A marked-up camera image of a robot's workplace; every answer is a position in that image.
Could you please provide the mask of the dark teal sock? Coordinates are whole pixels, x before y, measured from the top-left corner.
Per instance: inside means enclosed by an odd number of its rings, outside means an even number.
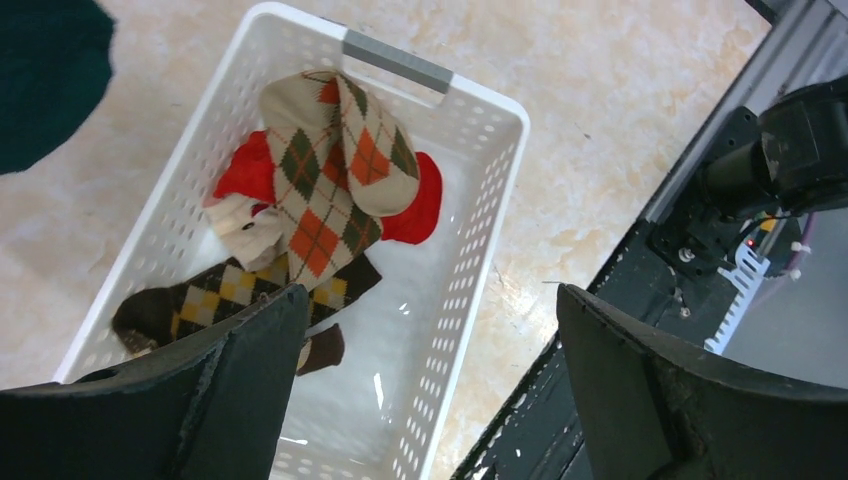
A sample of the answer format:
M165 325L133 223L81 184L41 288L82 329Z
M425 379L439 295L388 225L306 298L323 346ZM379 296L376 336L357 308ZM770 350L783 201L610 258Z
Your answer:
M114 33L97 1L2 2L2 173L29 169L88 119L112 78Z

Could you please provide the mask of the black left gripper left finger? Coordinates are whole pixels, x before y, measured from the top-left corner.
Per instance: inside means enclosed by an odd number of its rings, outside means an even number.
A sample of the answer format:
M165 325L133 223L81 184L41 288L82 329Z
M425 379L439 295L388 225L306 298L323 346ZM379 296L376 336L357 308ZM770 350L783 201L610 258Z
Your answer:
M142 357L1 394L5 479L266 479L308 295L288 286Z

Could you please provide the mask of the red sock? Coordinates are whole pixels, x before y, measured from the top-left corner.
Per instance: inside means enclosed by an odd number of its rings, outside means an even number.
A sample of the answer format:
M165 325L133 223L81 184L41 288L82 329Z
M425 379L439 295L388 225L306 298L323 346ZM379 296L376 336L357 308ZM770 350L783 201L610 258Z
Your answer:
M416 153L420 184L414 201L403 212L381 219L383 240L418 245L435 230L442 206L442 175L433 159L424 152ZM252 132L234 152L228 168L218 180L212 197L223 199L240 194L259 205L252 214L269 208L274 200L273 163L264 131Z

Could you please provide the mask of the brown beige argyle sock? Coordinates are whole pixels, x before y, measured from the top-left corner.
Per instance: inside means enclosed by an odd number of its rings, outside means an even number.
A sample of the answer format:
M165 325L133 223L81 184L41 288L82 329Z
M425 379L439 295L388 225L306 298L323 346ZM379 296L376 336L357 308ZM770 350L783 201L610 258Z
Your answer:
M312 290L381 239L420 187L403 124L356 81L311 70L259 97L293 282Z

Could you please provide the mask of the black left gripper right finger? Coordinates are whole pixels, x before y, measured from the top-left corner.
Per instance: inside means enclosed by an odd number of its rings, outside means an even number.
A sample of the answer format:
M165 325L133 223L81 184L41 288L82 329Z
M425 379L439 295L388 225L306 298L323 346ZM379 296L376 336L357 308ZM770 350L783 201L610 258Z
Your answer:
M557 291L597 479L843 479L847 393L711 353L571 284Z

